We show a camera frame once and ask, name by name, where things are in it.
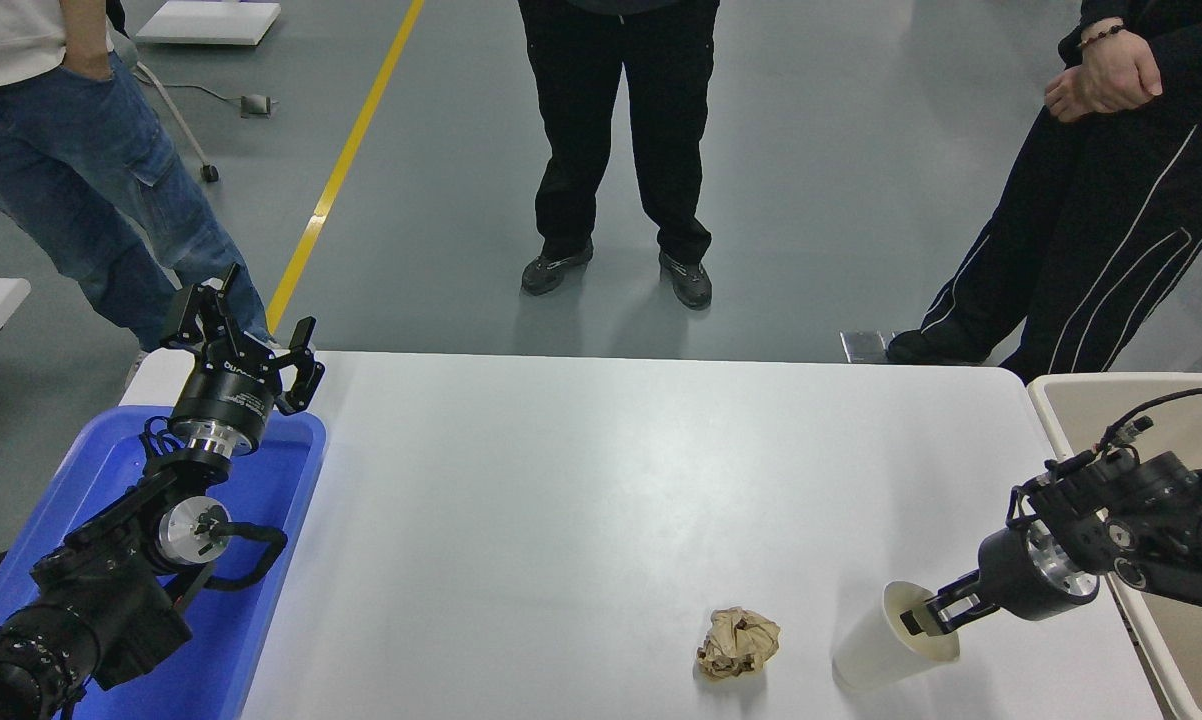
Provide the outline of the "person's bare hand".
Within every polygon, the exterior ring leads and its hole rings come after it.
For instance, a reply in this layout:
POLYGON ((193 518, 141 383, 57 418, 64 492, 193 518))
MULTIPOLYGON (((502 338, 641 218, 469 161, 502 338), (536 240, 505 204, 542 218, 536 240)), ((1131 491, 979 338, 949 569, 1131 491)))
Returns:
POLYGON ((1071 123, 1094 113, 1087 99, 1081 67, 1064 69, 1045 87, 1045 109, 1058 121, 1071 123))

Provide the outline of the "person's hand with bracelet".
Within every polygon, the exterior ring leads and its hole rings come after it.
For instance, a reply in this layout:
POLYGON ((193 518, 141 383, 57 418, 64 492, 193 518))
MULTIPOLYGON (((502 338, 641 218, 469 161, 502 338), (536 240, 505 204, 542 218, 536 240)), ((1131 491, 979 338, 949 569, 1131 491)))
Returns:
POLYGON ((1093 111, 1133 111, 1164 95, 1162 73, 1146 38, 1109 26, 1081 47, 1081 81, 1093 111))

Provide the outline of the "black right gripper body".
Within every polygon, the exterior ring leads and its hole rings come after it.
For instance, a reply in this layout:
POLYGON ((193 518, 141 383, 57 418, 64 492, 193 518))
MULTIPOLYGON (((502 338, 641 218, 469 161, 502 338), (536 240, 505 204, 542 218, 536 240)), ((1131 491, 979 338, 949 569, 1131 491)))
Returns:
POLYGON ((978 599, 1040 621, 1093 602, 1096 575, 1077 566, 1045 528, 1002 528, 978 547, 978 599))

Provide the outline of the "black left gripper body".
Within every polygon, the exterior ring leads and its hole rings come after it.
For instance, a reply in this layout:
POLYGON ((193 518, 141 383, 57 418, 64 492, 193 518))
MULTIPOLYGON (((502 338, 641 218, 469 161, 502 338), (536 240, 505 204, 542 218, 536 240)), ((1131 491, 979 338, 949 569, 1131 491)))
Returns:
POLYGON ((214 426, 236 432, 232 445, 258 446, 280 393, 273 364, 275 352, 254 340, 203 343, 168 428, 186 445, 214 426))

